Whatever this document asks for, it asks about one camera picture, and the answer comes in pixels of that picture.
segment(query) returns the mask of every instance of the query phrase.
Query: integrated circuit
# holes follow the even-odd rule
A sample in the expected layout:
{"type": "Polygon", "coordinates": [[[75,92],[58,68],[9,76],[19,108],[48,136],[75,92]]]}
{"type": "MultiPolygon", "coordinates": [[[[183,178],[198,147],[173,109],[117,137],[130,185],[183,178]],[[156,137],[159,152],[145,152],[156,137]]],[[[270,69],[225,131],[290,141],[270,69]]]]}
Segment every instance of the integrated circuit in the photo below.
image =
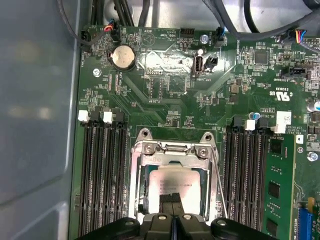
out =
{"type": "Polygon", "coordinates": [[[280,196],[280,186],[272,181],[268,185],[268,194],[278,199],[280,196]]]}
{"type": "Polygon", "coordinates": [[[273,154],[282,154],[283,141],[280,139],[270,139],[270,152],[273,154]]]}
{"type": "Polygon", "coordinates": [[[239,93],[239,86],[238,85],[231,85],[230,92],[232,94],[238,94],[239,93]]]}
{"type": "Polygon", "coordinates": [[[266,220],[266,230],[274,237],[277,236],[278,224],[276,224],[271,219],[267,218],[266,220]]]}
{"type": "Polygon", "coordinates": [[[267,65],[268,58],[269,58],[269,53],[267,51],[265,51],[265,50],[255,51],[255,55],[254,55],[255,64],[267,65]]]}

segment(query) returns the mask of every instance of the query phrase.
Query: blue connector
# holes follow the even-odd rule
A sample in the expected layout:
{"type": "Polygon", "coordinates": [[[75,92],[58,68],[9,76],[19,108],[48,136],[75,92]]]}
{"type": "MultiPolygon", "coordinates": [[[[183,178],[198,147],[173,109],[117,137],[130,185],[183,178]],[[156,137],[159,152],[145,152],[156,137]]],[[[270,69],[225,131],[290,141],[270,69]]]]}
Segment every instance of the blue connector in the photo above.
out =
{"type": "Polygon", "coordinates": [[[313,214],[305,208],[300,208],[298,212],[298,240],[312,239],[313,214]]]}

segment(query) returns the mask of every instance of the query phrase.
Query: motherboard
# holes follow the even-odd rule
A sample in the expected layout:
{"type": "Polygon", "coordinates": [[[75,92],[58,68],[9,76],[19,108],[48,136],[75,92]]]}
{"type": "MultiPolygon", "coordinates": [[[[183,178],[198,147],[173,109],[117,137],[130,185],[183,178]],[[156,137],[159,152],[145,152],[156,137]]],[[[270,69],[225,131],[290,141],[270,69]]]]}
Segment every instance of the motherboard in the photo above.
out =
{"type": "Polygon", "coordinates": [[[319,56],[276,36],[107,32],[81,53],[69,238],[142,221],[178,192],[208,224],[228,217],[279,240],[319,239],[319,83],[319,56]]]}

